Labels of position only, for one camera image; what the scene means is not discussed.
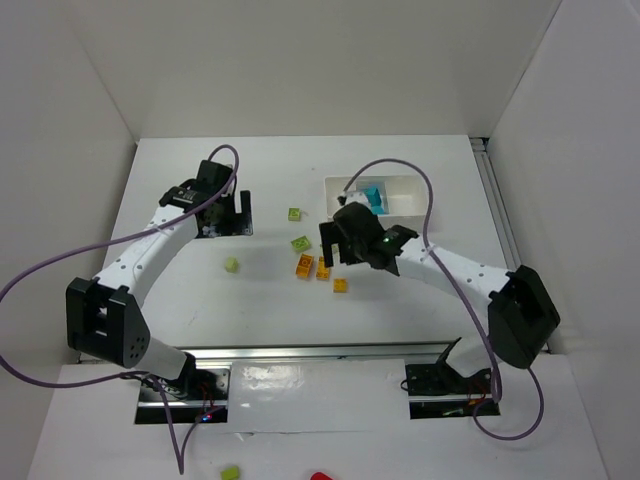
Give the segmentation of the long teal lego brick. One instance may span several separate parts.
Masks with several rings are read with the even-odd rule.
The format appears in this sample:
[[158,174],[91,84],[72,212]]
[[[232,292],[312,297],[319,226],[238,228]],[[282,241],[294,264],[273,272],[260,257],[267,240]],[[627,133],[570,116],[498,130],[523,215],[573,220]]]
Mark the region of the long teal lego brick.
[[383,198],[382,191],[379,186],[366,186],[361,189],[361,192],[364,194],[373,214],[387,215],[389,213],[386,200]]

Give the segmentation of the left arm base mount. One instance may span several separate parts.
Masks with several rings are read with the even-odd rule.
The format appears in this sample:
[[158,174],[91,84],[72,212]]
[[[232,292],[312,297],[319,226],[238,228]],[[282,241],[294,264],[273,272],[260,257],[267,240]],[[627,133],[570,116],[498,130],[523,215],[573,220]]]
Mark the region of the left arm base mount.
[[[175,424],[193,423],[201,415],[203,415],[202,422],[205,424],[223,424],[228,421],[231,369],[229,367],[214,368],[209,372],[213,379],[200,383],[191,393],[180,393],[165,381],[160,381]],[[134,423],[136,425],[167,424],[161,393],[150,380],[144,380],[140,386]]]

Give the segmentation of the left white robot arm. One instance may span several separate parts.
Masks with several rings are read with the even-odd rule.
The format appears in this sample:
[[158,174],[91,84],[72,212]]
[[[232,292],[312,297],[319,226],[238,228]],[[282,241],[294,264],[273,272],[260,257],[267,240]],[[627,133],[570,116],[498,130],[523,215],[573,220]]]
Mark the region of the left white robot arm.
[[202,161],[194,178],[161,197],[142,237],[92,279],[74,279],[66,290],[68,345],[168,380],[191,370],[185,352],[151,335],[142,307],[154,283],[188,243],[249,234],[250,193],[234,187],[232,166]]

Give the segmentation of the small yellow lego brick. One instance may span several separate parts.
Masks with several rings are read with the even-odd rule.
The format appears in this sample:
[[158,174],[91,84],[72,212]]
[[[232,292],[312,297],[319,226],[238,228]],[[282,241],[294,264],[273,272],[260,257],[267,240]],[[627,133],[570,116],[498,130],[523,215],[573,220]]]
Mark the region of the small yellow lego brick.
[[348,281],[344,278],[336,278],[333,280],[333,292],[334,293],[347,293]]

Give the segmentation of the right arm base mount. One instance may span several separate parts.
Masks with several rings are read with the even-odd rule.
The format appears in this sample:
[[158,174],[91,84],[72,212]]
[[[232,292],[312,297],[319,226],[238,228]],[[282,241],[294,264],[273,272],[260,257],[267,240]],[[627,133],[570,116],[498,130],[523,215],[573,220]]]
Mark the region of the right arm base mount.
[[405,379],[400,388],[408,395],[412,420],[471,417],[474,412],[479,416],[500,414],[490,393],[488,368],[464,378],[446,363],[459,341],[451,342],[431,363],[420,361],[405,365]]

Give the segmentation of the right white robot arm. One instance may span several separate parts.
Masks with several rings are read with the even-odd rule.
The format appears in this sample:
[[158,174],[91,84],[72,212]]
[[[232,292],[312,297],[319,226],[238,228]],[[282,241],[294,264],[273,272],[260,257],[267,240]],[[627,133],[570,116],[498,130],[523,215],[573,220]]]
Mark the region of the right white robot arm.
[[521,265],[515,271],[477,263],[400,225],[384,228],[367,207],[350,203],[319,225],[324,263],[338,248],[345,265],[366,263],[398,277],[421,281],[463,301],[479,330],[477,338],[448,347],[441,362],[462,378],[498,362],[529,368],[560,323],[539,274]]

